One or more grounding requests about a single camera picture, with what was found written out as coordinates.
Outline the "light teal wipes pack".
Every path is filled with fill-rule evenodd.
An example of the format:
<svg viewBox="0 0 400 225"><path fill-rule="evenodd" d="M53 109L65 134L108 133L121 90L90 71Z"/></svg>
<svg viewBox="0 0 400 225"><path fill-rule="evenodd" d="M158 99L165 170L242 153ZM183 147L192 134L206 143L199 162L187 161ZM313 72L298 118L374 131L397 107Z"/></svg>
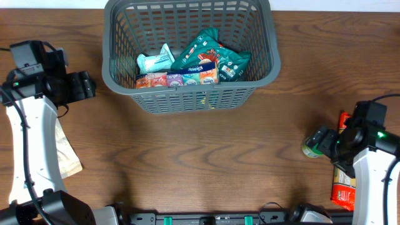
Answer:
<svg viewBox="0 0 400 225"><path fill-rule="evenodd" d="M137 57L137 65L139 66L140 74L168 70L174 62L175 58L166 43L162 45L161 51L158 55L145 56L144 54L140 54Z"/></svg>

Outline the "green Nescafe 3in1 bag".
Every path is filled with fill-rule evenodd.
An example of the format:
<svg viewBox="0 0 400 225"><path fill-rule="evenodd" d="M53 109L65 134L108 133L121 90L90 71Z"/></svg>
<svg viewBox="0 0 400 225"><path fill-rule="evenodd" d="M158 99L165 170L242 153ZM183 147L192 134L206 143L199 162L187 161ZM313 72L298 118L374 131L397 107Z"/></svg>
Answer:
<svg viewBox="0 0 400 225"><path fill-rule="evenodd" d="M215 62L222 82L237 81L245 72L251 59L248 51L235 52L219 41L217 28L206 28L183 50L171 66L172 71L198 64Z"/></svg>

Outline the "colourful tissue multipack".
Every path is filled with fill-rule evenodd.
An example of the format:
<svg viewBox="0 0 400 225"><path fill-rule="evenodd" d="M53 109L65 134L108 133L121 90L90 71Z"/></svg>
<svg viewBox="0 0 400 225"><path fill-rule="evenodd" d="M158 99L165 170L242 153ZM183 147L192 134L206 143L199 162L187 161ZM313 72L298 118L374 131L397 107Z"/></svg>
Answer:
<svg viewBox="0 0 400 225"><path fill-rule="evenodd" d="M136 79L135 88L173 88L176 86L197 86L218 83L219 71L217 63L207 62L177 71L139 75Z"/></svg>

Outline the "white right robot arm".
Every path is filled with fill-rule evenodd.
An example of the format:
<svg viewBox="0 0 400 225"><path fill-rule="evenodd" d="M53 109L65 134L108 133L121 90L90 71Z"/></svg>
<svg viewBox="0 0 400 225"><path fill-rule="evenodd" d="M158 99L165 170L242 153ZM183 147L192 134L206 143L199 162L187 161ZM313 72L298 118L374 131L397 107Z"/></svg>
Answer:
<svg viewBox="0 0 400 225"><path fill-rule="evenodd" d="M356 180L354 211L333 216L310 204L298 206L288 220L294 224L397 224L399 136L386 131L387 107L359 101L342 132L321 126L301 146L307 156L325 155Z"/></svg>

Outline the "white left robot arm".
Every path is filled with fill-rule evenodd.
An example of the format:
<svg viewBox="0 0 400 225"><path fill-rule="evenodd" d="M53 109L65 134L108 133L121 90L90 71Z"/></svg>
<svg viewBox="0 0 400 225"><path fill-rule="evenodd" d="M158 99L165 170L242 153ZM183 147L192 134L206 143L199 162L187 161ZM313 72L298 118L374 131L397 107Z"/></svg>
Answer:
<svg viewBox="0 0 400 225"><path fill-rule="evenodd" d="M112 206L93 211L65 190L56 148L58 107L95 96L96 85L86 71L66 72L63 49L48 42L23 41L10 45L16 68L1 84L13 138L14 176L9 207L1 224L112 225L118 215Z"/></svg>

